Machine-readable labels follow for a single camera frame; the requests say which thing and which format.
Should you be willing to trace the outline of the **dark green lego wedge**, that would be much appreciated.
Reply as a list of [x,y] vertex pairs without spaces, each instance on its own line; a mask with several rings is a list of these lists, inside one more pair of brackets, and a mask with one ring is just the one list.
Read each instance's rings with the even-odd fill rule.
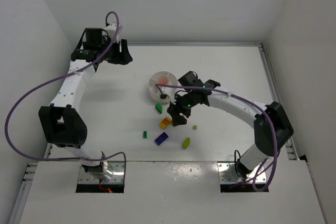
[[160,114],[163,113],[163,107],[162,107],[161,104],[157,103],[157,104],[155,105],[155,108],[156,108],[156,110],[157,110]]

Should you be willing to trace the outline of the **yellow lego brick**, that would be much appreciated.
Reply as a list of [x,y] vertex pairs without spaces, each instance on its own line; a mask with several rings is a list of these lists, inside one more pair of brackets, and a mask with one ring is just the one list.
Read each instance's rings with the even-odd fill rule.
[[165,129],[170,123],[172,122],[172,119],[170,117],[165,117],[160,123],[159,126],[162,129]]

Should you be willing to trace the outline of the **blue lego brick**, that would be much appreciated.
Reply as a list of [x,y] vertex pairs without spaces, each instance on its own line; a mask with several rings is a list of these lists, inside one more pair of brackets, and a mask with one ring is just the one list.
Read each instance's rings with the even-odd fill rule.
[[155,142],[155,144],[156,144],[157,146],[159,146],[159,145],[161,145],[164,141],[166,141],[168,138],[169,138],[169,136],[168,136],[165,132],[163,132],[162,134],[160,134],[160,135],[154,140],[154,142]]

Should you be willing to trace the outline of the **lime green curved lego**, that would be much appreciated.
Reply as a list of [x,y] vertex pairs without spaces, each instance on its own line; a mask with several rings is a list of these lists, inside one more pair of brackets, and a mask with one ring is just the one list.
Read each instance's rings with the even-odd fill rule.
[[182,143],[182,148],[187,149],[188,146],[190,145],[190,142],[191,142],[191,139],[189,137],[187,137]]

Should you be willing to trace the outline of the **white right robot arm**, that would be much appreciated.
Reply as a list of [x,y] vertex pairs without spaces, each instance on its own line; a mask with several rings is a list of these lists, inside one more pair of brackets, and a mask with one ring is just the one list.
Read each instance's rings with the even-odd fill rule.
[[254,130],[254,143],[234,164],[234,172],[246,178],[253,169],[269,157],[276,156],[293,136],[294,130],[283,106],[256,103],[220,89],[220,83],[203,82],[193,71],[178,80],[179,85],[158,86],[161,98],[169,98],[167,109],[173,126],[185,125],[191,109],[199,104],[225,111],[244,121]]

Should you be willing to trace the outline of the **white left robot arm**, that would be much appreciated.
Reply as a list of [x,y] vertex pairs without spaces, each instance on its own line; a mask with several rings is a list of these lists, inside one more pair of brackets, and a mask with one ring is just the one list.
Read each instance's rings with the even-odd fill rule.
[[119,39],[120,26],[107,24],[102,28],[86,28],[71,54],[69,76],[48,106],[38,115],[46,141],[64,148],[80,160],[84,171],[99,180],[108,178],[105,154],[87,141],[88,129],[79,115],[85,89],[103,62],[127,65],[133,59],[127,41]]

